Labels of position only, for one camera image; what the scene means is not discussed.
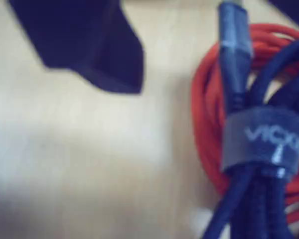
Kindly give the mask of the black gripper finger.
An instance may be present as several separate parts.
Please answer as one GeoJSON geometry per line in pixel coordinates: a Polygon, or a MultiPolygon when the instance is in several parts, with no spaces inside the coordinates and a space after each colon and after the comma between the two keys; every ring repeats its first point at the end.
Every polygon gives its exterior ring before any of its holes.
{"type": "Polygon", "coordinates": [[[12,0],[43,64],[68,69],[111,93],[139,94],[143,46],[119,0],[12,0]]]}
{"type": "Polygon", "coordinates": [[[299,12],[299,0],[269,0],[281,12],[299,12]]]}

